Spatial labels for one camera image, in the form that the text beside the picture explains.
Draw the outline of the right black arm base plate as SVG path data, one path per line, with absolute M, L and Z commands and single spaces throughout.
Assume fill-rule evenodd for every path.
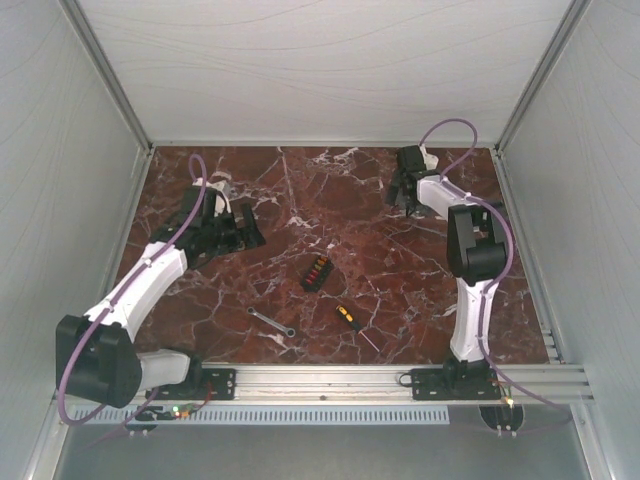
M 457 375 L 443 369 L 409 371 L 412 398 L 418 401 L 494 401 L 502 398 L 494 371 Z

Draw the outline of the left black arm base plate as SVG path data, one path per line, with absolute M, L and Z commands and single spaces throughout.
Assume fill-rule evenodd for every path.
M 198 380 L 187 379 L 181 384 L 162 386 L 156 400 L 171 401 L 231 401 L 235 399 L 237 371 L 232 368 L 205 368 Z

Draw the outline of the yellow black screwdriver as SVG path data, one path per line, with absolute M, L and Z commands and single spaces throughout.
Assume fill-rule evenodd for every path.
M 344 306 L 338 305 L 336 313 L 354 332 L 359 333 L 362 330 L 362 326 Z

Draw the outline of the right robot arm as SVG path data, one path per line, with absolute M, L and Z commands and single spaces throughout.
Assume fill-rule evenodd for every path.
M 497 400 L 499 381 L 487 361 L 492 303 L 501 275 L 513 262 L 513 238 L 503 204 L 487 203 L 452 184 L 423 146 L 400 148 L 386 197 L 410 216 L 424 207 L 447 221 L 446 256 L 456 279 L 457 303 L 449 356 L 439 369 L 410 372 L 421 400 Z

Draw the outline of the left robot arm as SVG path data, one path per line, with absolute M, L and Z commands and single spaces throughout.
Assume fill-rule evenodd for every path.
M 122 408 L 154 388 L 184 398 L 203 391 L 206 375 L 195 355 L 174 348 L 139 353 L 134 343 L 158 300 L 187 271 L 265 245 L 250 205 L 241 204 L 236 216 L 229 193 L 225 181 L 195 182 L 114 289 L 84 315 L 58 323 L 59 394 Z

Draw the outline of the aluminium front rail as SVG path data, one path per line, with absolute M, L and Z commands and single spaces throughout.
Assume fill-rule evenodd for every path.
M 229 364 L 239 405 L 409 405 L 412 365 Z M 501 365 L 504 376 L 557 404 L 590 403 L 585 368 L 568 364 Z

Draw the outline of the silver combination wrench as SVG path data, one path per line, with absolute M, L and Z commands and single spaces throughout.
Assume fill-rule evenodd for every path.
M 247 313 L 249 315 L 252 315 L 258 319 L 260 319 L 261 321 L 263 321 L 264 323 L 266 323 L 267 325 L 270 325 L 272 327 L 274 327 L 275 329 L 277 329 L 278 331 L 284 333 L 288 338 L 293 338 L 296 335 L 296 330 L 292 327 L 287 327 L 285 325 L 282 325 L 280 323 L 278 323 L 277 321 L 271 319 L 270 317 L 258 312 L 255 308 L 253 307 L 249 307 L 247 309 Z

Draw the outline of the black fuse box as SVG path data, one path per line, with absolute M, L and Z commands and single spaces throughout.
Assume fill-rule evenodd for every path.
M 326 282 L 333 269 L 333 263 L 327 256 L 319 255 L 303 276 L 300 285 L 305 292 L 317 293 Z

